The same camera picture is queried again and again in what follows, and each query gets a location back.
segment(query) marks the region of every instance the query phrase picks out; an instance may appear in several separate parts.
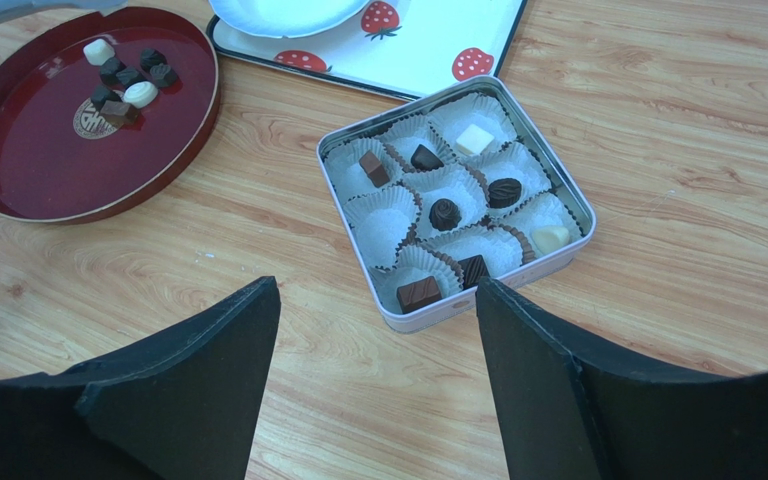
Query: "red tray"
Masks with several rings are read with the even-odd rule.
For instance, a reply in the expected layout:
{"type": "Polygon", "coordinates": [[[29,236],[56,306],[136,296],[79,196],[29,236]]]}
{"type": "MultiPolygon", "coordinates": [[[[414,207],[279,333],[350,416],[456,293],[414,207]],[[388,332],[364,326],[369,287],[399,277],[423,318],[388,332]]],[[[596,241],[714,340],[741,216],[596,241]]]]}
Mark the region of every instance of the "red tray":
{"type": "MultiPolygon", "coordinates": [[[[39,36],[0,66],[0,214],[87,223],[144,202],[206,143],[218,114],[218,82],[210,40],[164,10],[93,13],[39,36]],[[155,48],[180,76],[135,125],[116,129],[88,101],[100,77],[82,47],[97,38],[135,68],[141,51],[155,48]]],[[[122,88],[114,89],[123,94],[122,88]]]]}

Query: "white paper liner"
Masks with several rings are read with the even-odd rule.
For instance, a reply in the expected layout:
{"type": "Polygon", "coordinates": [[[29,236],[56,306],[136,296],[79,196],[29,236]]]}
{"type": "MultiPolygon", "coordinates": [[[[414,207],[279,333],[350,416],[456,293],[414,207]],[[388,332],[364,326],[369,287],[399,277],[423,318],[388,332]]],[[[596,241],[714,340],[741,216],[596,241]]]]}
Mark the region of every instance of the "white paper liner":
{"type": "Polygon", "coordinates": [[[343,213],[366,267],[388,269],[396,264],[399,247],[413,238],[419,201],[419,195],[396,185],[346,203],[343,213]]]}
{"type": "Polygon", "coordinates": [[[461,212],[461,221],[453,230],[478,223],[487,214],[486,187],[461,165],[448,165],[430,172],[406,173],[402,182],[416,190],[422,198],[422,213],[417,223],[417,238],[420,240],[446,233],[432,227],[429,219],[431,207],[441,198],[455,202],[461,212]]]}
{"type": "Polygon", "coordinates": [[[440,235],[420,246],[445,253],[458,262],[481,255],[493,278],[520,267],[524,258],[523,246],[514,234],[503,228],[491,230],[480,225],[440,235]]]}
{"type": "Polygon", "coordinates": [[[399,250],[395,269],[389,272],[370,269],[369,276],[381,306],[395,315],[402,315],[396,290],[403,285],[434,276],[440,295],[446,298],[460,292],[462,283],[460,267],[454,260],[415,245],[399,250]]]}
{"type": "Polygon", "coordinates": [[[399,120],[387,132],[377,138],[382,143],[393,147],[396,154],[401,157],[398,160],[407,167],[409,172],[416,171],[411,165],[411,157],[420,145],[431,150],[444,165],[451,165],[458,161],[458,157],[449,144],[431,129],[425,115],[414,115],[399,120]]]}
{"type": "Polygon", "coordinates": [[[522,191],[516,202],[505,208],[488,208],[491,218],[501,218],[513,212],[519,205],[535,195],[546,192],[552,187],[550,179],[544,173],[541,164],[522,143],[514,142],[505,150],[495,153],[485,153],[465,160],[485,176],[488,187],[503,178],[513,178],[520,182],[522,191]]]}
{"type": "Polygon", "coordinates": [[[449,143],[459,157],[467,155],[458,150],[455,140],[471,123],[494,137],[485,152],[497,152],[505,143],[517,138],[514,124],[505,114],[499,101],[479,93],[471,93],[433,110],[429,114],[429,120],[432,128],[449,143]]]}
{"type": "Polygon", "coordinates": [[[532,239],[532,230],[550,225],[561,225],[570,232],[570,243],[582,238],[582,232],[567,207],[552,193],[546,192],[527,201],[520,208],[498,221],[501,225],[512,226],[526,235],[535,257],[545,256],[532,239]]]}
{"type": "Polygon", "coordinates": [[[374,138],[359,138],[335,147],[325,159],[325,170],[328,172],[341,205],[350,198],[369,195],[394,185],[404,174],[396,159],[387,153],[384,144],[374,138]],[[360,157],[370,150],[381,160],[384,170],[390,176],[390,181],[381,187],[372,184],[358,163],[360,157]]]}

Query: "milk chocolate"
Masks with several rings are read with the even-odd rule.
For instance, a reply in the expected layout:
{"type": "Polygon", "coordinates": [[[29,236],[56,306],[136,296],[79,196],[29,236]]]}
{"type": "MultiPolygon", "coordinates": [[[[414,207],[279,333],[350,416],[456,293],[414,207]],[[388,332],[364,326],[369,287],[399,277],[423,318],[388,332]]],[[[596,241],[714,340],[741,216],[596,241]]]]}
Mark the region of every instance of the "milk chocolate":
{"type": "Polygon", "coordinates": [[[425,145],[420,145],[411,156],[411,165],[421,172],[430,172],[443,166],[443,162],[425,145]]]}
{"type": "Polygon", "coordinates": [[[399,287],[396,290],[396,297],[399,299],[402,313],[405,314],[431,305],[442,299],[443,295],[440,293],[437,280],[432,276],[399,287]]]}
{"type": "Polygon", "coordinates": [[[138,120],[138,109],[129,103],[108,101],[100,115],[112,125],[132,125],[138,120]]]}
{"type": "Polygon", "coordinates": [[[387,174],[384,164],[381,163],[381,160],[379,160],[374,153],[372,153],[372,150],[364,153],[363,156],[360,157],[360,167],[363,168],[366,176],[369,177],[369,180],[372,181],[372,184],[376,187],[385,185],[390,181],[390,175],[387,174]]]}
{"type": "Polygon", "coordinates": [[[465,258],[458,262],[461,265],[461,271],[464,272],[464,289],[475,287],[479,284],[479,280],[482,277],[487,277],[488,266],[485,263],[485,257],[476,255],[474,257],[465,258]]]}
{"type": "Polygon", "coordinates": [[[431,220],[432,227],[445,232],[458,226],[461,221],[461,211],[452,200],[441,198],[431,206],[428,219],[431,220]]]}
{"type": "Polygon", "coordinates": [[[523,185],[513,178],[502,178],[488,186],[491,208],[510,207],[520,200],[523,193],[523,185]]]}

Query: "strawberry print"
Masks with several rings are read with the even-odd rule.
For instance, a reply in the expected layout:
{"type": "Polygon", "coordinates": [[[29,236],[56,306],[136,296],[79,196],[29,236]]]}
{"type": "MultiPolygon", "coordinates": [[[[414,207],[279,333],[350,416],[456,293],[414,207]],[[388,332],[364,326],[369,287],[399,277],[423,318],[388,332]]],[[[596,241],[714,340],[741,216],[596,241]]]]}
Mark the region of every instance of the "strawberry print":
{"type": "Polygon", "coordinates": [[[493,60],[493,55],[488,55],[479,48],[468,48],[459,53],[452,62],[452,75],[455,80],[461,82],[476,75],[490,73],[493,60]]]}
{"type": "Polygon", "coordinates": [[[325,64],[321,58],[303,50],[286,50],[275,55],[274,60],[284,65],[310,70],[313,72],[328,73],[331,67],[325,64]]]}
{"type": "Polygon", "coordinates": [[[376,38],[395,37],[393,33],[402,28],[399,26],[399,12],[387,2],[372,2],[360,17],[360,27],[366,32],[369,40],[376,38]]]}

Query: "wood grain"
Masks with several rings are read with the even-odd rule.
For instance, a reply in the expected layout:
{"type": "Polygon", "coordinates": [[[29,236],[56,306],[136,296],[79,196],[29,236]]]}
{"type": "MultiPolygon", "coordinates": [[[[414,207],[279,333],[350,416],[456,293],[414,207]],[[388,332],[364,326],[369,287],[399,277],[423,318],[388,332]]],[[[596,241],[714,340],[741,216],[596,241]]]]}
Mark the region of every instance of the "wood grain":
{"type": "MultiPolygon", "coordinates": [[[[0,25],[0,62],[79,14],[0,25]]],[[[0,218],[0,378],[62,371],[274,275],[248,478],[507,478],[475,314],[390,331],[317,165],[322,135],[399,102],[221,69],[215,133],[160,195],[89,225],[0,218]]],[[[569,268],[520,291],[658,358],[768,370],[768,0],[531,0],[501,77],[599,218],[569,268]]]]}

